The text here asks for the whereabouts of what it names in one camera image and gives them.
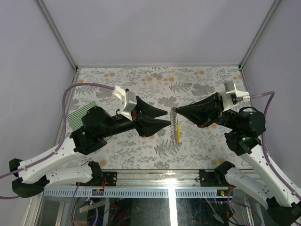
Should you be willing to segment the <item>yellow key tag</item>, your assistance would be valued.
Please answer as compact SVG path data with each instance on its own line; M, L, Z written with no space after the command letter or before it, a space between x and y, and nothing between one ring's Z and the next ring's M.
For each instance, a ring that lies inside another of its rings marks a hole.
M180 124L177 124L177 128L176 128L176 142L180 143L180 137L181 137L181 132L180 132Z

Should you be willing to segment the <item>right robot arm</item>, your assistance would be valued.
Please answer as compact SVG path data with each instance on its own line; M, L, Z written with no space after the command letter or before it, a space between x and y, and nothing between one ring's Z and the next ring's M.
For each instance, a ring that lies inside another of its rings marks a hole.
M230 162L215 169L215 182L227 183L244 191L259 202L279 226L290 226L301 217L301 189L277 166L266 151L263 141L266 130L266 113L243 107L238 112L233 108L238 102L249 101L248 92L229 91L215 93L210 97L175 111L196 124L199 128L215 123L229 128L225 133L228 148L247 162L260 176L262 182L245 175Z

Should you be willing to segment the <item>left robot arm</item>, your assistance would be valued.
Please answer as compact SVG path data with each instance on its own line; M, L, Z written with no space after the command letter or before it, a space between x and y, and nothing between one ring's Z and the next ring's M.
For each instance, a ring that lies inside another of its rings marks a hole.
M98 151L107 145L107 137L133 129L141 137L150 137L171 124L160 119L167 111L145 103L128 89L119 86L109 89L120 100L114 116L101 107L93 106L81 118L82 126L58 145L28 160L14 158L9 161L10 172L16 177L12 181L12 191L16 195L29 198L51 186L65 184L105 186L106 179L95 161L77 168L58 167Z

